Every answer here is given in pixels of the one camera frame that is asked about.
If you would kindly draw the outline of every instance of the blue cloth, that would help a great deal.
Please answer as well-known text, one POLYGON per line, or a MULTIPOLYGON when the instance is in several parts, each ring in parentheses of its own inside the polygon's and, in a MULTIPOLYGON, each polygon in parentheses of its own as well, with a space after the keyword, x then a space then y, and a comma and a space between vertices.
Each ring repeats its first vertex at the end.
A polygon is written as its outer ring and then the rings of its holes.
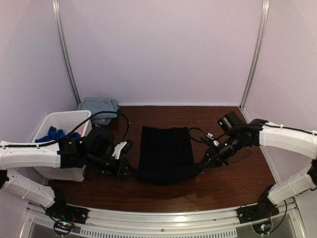
MULTIPOLYGON (((39 142, 47 142, 51 140, 58 140, 64 136, 66 135, 62 129, 57 130, 54 126, 51 126, 49 128, 48 135, 42 137, 41 139, 35 140, 35 142, 39 143, 39 142)), ((70 137, 74 137, 75 139, 78 139, 80 138, 80 134, 77 132, 74 132, 70 135, 70 137)))
MULTIPOLYGON (((118 101, 111 98, 98 99, 98 98, 85 98, 84 103, 78 105, 78 110, 89 110, 91 114, 100 111, 117 112, 119 110, 118 101)), ((93 124, 108 125, 112 118, 117 118, 117 114, 99 114, 91 119, 93 124)))

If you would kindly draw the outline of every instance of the gray cloth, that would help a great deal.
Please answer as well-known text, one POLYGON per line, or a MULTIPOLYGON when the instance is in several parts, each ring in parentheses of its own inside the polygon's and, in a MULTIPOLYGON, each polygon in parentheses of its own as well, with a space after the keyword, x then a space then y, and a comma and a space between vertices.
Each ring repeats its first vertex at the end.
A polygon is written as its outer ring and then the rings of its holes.
MULTIPOLYGON (((84 103, 78 105, 77 110, 89 110, 91 114, 95 114, 100 111, 112 111, 117 112, 119 110, 118 102, 115 99, 105 98, 85 98, 84 103)), ((99 114, 91 119, 93 124, 108 125, 112 118, 117 118, 117 114, 99 114)))

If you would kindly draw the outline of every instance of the vent grille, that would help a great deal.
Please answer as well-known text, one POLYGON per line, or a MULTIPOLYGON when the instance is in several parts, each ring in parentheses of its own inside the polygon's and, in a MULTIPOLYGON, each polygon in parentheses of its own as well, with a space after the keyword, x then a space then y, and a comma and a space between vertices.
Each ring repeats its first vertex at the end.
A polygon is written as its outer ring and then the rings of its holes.
POLYGON ((45 226, 45 227, 53 227, 53 225, 54 225, 53 221, 47 220, 45 218, 38 217, 38 216, 35 216, 33 222, 36 223, 36 224, 45 226))
MULTIPOLYGON (((54 222, 50 219, 43 218, 40 216, 35 216, 34 223, 53 228, 54 222)), ((127 236, 126 234, 120 234, 120 233, 112 233, 107 231, 101 231, 101 230, 94 230, 91 228, 86 227, 79 227, 80 230, 73 232, 78 236, 81 237, 87 237, 87 238, 236 238, 237 237, 237 231, 235 228, 226 229, 222 231, 216 231, 216 232, 207 232, 207 233, 200 233, 196 235, 154 235, 154 236, 147 236, 147 235, 134 235, 134 236, 127 236)))
POLYGON ((184 236, 127 236, 123 234, 114 234, 110 232, 103 232, 103 231, 96 231, 93 229, 81 228, 80 235, 87 238, 236 238, 237 231, 235 228, 227 229, 224 231, 217 231, 217 232, 208 232, 201 235, 184 235, 184 236))

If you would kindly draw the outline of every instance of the mounting plate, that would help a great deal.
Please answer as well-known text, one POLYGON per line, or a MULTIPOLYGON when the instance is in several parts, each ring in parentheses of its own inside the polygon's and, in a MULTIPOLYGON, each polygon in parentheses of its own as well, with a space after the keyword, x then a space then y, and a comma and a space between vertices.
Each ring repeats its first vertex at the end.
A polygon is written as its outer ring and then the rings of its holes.
MULTIPOLYGON (((88 214, 88 209, 86 208, 82 208, 82 207, 75 207, 75 206, 70 206, 67 205, 67 211, 70 214, 74 214, 75 217, 75 223, 79 223, 79 224, 85 224, 86 223, 86 218, 87 218, 87 214, 88 214)), ((54 216, 56 219, 63 219, 63 217, 61 216, 54 216)), ((69 216, 65 218, 67 221, 72 222, 73 221, 73 217, 69 216)))
POLYGON ((269 213, 271 213, 271 216, 279 214, 279 210, 277 207, 271 207, 269 210, 262 209, 262 212, 260 212, 260 209, 261 207, 258 204, 252 206, 244 206, 237 209, 240 224, 267 219, 269 213))

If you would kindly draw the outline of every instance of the brown wooden floor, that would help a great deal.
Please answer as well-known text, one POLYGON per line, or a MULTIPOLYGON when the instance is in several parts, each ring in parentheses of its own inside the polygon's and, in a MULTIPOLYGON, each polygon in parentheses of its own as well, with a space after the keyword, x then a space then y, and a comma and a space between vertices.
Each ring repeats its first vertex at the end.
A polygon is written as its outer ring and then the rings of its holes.
MULTIPOLYGON (((216 121, 234 107, 121 107, 131 122, 127 138, 134 147, 126 157, 133 167, 138 167, 141 129, 143 125, 159 128, 193 127, 222 133, 216 121)), ((123 118, 109 125, 119 140, 126 128, 123 118)), ((200 134, 192 133, 197 138, 200 134)), ((204 155, 207 146, 192 141, 195 161, 204 155)), ((274 183, 266 160, 258 147, 249 149, 251 156, 237 164, 205 170, 196 178, 171 186, 154 186, 136 178, 110 178, 89 169, 83 182, 50 181, 50 185, 64 191, 67 202, 74 205, 133 212, 201 211, 255 203, 262 191, 274 183)), ((232 161, 247 153, 238 152, 232 161)))

